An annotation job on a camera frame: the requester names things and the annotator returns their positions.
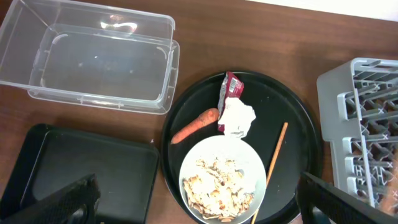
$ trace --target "black rectangular tray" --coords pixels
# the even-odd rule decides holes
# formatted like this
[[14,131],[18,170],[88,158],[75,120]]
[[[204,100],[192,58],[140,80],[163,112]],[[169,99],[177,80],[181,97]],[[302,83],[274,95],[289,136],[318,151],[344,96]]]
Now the black rectangular tray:
[[101,191],[96,223],[145,223],[158,165],[159,152],[149,145],[35,125],[2,196],[0,218],[94,173]]

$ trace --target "red wrapper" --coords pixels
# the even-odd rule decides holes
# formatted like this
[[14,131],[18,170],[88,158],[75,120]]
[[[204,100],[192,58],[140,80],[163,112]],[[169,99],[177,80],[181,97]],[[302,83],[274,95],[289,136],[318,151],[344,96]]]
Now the red wrapper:
[[[220,99],[218,100],[218,111],[220,112],[218,119],[220,119],[224,113],[225,99],[227,97],[240,98],[242,92],[243,92],[243,82],[238,80],[238,78],[232,72],[226,72],[223,83],[221,84]],[[224,125],[219,124],[218,130],[224,132]]]

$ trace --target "clear plastic container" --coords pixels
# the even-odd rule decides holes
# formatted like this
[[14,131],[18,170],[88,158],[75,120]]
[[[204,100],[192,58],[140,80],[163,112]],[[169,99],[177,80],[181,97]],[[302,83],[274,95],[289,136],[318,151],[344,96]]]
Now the clear plastic container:
[[160,14],[14,0],[0,28],[0,84],[42,100],[164,114],[178,75],[174,29]]

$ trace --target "round black tray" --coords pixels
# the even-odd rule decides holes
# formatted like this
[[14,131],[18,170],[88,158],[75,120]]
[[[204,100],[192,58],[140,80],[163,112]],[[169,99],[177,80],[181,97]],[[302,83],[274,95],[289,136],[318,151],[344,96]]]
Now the round black tray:
[[[284,122],[289,122],[282,148],[260,207],[256,223],[288,223],[299,214],[294,192],[301,171],[320,177],[323,148],[319,130],[296,94],[266,75],[233,72],[243,83],[241,100],[254,108],[257,118],[243,138],[262,159],[268,172],[272,155]],[[209,108],[216,108],[225,73],[208,77],[191,86],[170,110],[162,133],[162,170],[170,192],[196,222],[184,205],[178,187],[178,175],[188,151],[199,141],[223,134],[213,123],[184,141],[170,145],[173,135]]]

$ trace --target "barcode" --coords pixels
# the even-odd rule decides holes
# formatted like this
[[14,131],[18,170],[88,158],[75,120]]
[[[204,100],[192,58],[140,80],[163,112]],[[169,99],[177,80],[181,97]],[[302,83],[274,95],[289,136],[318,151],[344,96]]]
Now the barcode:
[[234,92],[234,89],[235,89],[235,86],[236,86],[237,82],[238,81],[235,78],[231,79],[231,85],[229,86],[229,90],[228,90],[230,93]]

